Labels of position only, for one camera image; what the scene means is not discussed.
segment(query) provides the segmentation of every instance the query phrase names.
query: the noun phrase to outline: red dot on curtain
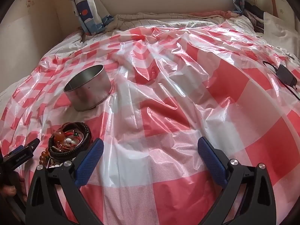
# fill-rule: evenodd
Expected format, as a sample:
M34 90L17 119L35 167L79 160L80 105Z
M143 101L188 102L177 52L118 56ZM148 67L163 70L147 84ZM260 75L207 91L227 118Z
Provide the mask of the red dot on curtain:
M81 13L83 16L87 15L88 14L88 10L87 9L84 9Z

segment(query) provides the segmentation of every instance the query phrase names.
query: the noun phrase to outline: checkered tablecloth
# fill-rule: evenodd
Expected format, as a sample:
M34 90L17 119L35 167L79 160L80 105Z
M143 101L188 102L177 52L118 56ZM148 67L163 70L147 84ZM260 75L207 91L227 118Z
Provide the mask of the checkered tablecloth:
M41 59L1 118L4 154L41 139L23 166L27 188L50 135L79 121L104 140L104 154L81 192L106 225L198 224L220 192L197 153L201 136L243 165L266 164L278 223L299 197L300 103L262 64L284 64L299 79L296 58L226 23L139 27L58 55ZM63 87L96 64L104 65L112 94L78 113Z

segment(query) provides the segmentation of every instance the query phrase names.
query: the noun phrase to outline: human hand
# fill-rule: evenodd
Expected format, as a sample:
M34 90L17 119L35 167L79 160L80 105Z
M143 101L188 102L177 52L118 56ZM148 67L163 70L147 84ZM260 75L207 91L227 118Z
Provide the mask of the human hand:
M27 194L26 194L26 186L25 186L25 179L23 177L21 177L19 174L19 180L21 183L21 189L22 189L22 193L23 193L23 199L25 202L27 202ZM17 193L17 190L15 188L15 186L8 186L8 185L1 185L0 186L0 194L6 198L6 197L13 197L15 196Z

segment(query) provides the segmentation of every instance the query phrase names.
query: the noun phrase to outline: silver screw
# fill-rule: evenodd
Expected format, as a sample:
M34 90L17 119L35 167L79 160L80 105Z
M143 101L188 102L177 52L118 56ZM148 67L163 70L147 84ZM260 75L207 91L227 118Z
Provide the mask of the silver screw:
M236 159L231 159L230 163L231 163L231 165L236 166L236 165L238 165L239 162Z
M42 170L43 167L44 167L43 165L38 165L38 166L37 166L37 170Z
M64 162L64 166L65 167L69 167L69 166L71 166L72 165L72 162L71 161L65 161Z
M265 169L266 168L266 165L263 164L263 163L260 163L258 166L259 166L260 169Z

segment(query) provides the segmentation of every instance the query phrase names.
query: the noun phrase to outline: black cable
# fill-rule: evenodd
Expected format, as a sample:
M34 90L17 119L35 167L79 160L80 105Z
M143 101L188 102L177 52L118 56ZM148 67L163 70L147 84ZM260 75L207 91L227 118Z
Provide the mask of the black cable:
M266 62L266 61L263 61L262 62L266 67L267 67L267 65L266 64L268 64L268 65L270 65L270 66L272 66L274 69L275 69L275 72L277 72L277 68L274 66L274 65L272 65L271 63L269 63L269 62ZM298 99L298 101L300 101L300 98L285 84L285 83L283 83L280 79L279 79L279 81Z

